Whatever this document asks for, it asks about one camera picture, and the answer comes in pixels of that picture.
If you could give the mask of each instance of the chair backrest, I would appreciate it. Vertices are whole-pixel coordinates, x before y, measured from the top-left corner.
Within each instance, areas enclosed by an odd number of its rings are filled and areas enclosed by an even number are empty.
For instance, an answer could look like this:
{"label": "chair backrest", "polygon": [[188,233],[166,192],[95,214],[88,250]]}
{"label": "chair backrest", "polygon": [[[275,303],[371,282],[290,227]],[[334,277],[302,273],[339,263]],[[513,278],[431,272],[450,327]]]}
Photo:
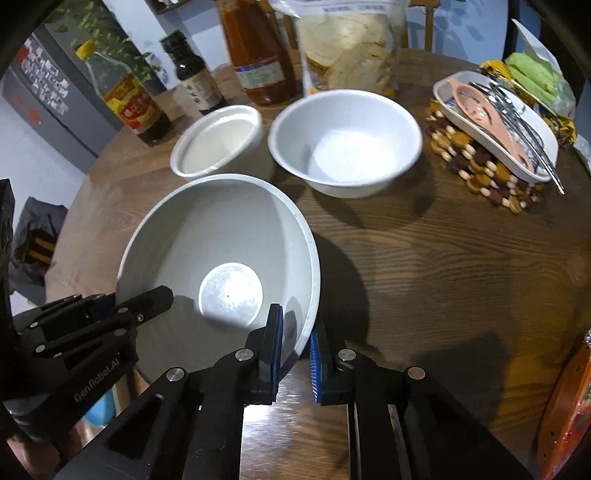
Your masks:
{"label": "chair backrest", "polygon": [[[440,0],[410,0],[409,7],[425,7],[425,50],[433,48],[433,15],[440,5]],[[408,48],[408,28],[404,25],[402,46]]]}
{"label": "chair backrest", "polygon": [[[279,38],[282,38],[281,28],[279,26],[279,21],[277,20],[277,15],[281,15],[281,14],[279,14],[277,11],[275,11],[273,9],[273,7],[269,4],[268,0],[259,0],[259,4],[262,6],[262,9],[265,11],[267,16],[271,20],[271,25],[273,25],[273,29],[275,30],[277,35],[279,35]],[[298,49],[297,35],[296,35],[296,28],[294,26],[293,18],[288,17],[287,15],[281,15],[281,16],[282,16],[283,27],[285,28],[285,34],[287,36],[289,48],[292,50],[297,50]]]}

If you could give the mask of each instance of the small white bowl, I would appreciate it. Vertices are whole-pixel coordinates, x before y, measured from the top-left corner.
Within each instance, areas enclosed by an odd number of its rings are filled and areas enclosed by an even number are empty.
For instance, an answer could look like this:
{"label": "small white bowl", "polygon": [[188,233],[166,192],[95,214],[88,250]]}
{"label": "small white bowl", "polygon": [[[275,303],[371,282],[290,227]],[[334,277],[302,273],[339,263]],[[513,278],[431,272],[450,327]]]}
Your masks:
{"label": "small white bowl", "polygon": [[423,147],[414,117],[361,90],[316,93],[283,110],[271,126],[276,162],[333,197],[367,197],[407,171]]}
{"label": "small white bowl", "polygon": [[220,108],[187,128],[170,154],[170,168],[188,180],[215,173],[269,180],[273,162],[262,139],[262,117],[257,109],[248,105]]}

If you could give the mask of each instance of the wall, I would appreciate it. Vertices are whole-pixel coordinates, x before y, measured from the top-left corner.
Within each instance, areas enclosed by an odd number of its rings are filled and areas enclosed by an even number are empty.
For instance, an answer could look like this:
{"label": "wall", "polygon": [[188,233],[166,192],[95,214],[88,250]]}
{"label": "wall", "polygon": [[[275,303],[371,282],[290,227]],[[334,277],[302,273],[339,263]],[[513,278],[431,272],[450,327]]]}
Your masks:
{"label": "wall", "polygon": [[215,3],[193,0],[164,15],[190,38],[210,70],[228,63],[230,58]]}
{"label": "wall", "polygon": [[152,52],[150,63],[162,67],[158,73],[166,88],[172,88],[178,80],[174,75],[174,65],[162,49],[159,40],[178,27],[164,15],[154,15],[144,0],[103,0],[114,14],[119,25],[129,35],[141,53]]}
{"label": "wall", "polygon": [[[423,47],[424,24],[424,8],[407,10],[410,47]],[[474,63],[498,59],[506,26],[506,0],[441,0],[433,21],[433,51]]]}
{"label": "wall", "polygon": [[[0,125],[0,178],[9,178],[14,192],[14,225],[30,196],[69,207],[84,174],[43,140],[2,96]],[[18,293],[11,295],[11,305],[13,313],[31,308]]]}

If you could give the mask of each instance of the round wooden table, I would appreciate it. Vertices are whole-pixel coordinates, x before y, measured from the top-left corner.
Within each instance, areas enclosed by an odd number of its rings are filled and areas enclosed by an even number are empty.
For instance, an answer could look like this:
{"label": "round wooden table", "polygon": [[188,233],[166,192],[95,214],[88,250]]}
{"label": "round wooden table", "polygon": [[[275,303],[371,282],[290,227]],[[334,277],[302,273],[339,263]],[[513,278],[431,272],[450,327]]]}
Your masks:
{"label": "round wooden table", "polygon": [[[397,101],[421,126],[431,87],[465,61],[404,50]],[[215,73],[232,103],[248,103],[232,69]],[[115,289],[137,224],[181,186],[168,166],[175,140],[200,116],[182,90],[158,98],[174,119],[165,143],[122,131],[86,177],[47,273],[48,300]],[[260,108],[268,128],[285,105]],[[322,269],[323,317],[379,364],[433,374],[532,471],[536,428],[571,348],[591,326],[591,181],[561,151],[554,187],[514,216],[471,194],[428,142],[385,192],[341,200],[280,170],[274,183],[303,212]],[[277,404],[245,414],[242,477],[348,478],[344,407],[314,404],[306,359]]]}

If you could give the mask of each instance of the red sticker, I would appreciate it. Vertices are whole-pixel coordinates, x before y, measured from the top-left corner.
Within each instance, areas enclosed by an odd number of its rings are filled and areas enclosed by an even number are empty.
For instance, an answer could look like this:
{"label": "red sticker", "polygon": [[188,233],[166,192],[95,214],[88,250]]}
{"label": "red sticker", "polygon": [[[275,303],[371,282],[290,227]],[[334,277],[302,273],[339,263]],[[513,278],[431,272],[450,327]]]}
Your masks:
{"label": "red sticker", "polygon": [[27,55],[29,55],[29,49],[26,48],[26,47],[24,47],[24,46],[22,46],[21,48],[18,49],[17,57],[16,58],[17,58],[18,61],[21,61],[21,60],[26,59],[27,58]]}
{"label": "red sticker", "polygon": [[41,125],[41,116],[39,115],[39,111],[33,110],[32,108],[29,109],[29,120],[32,124]]}

